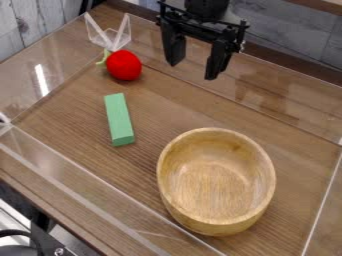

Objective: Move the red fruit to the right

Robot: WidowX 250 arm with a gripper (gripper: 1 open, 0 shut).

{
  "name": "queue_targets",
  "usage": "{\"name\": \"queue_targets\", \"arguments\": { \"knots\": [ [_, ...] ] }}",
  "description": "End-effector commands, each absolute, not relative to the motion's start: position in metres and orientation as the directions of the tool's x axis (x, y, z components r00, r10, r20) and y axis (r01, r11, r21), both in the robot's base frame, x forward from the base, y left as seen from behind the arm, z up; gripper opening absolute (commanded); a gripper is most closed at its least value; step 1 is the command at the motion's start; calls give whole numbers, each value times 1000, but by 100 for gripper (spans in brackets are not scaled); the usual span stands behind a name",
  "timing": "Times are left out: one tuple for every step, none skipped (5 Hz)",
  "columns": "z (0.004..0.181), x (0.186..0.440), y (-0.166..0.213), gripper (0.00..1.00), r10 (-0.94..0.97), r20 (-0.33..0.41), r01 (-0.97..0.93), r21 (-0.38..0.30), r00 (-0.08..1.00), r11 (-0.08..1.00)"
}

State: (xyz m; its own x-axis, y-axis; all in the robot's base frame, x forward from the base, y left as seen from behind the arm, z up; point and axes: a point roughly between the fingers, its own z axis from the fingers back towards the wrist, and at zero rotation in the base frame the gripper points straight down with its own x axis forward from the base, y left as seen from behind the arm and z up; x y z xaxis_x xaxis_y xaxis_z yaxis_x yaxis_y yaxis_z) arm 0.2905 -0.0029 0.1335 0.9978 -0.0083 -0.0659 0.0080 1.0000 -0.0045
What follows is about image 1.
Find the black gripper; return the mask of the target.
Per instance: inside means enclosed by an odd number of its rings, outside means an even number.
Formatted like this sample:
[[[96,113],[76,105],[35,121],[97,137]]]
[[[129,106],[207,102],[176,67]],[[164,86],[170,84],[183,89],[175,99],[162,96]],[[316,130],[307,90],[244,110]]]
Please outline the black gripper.
[[[231,10],[231,0],[157,0],[164,57],[175,66],[186,57],[184,34],[212,43],[206,64],[206,80],[215,80],[227,68],[234,52],[240,52],[250,27]]]

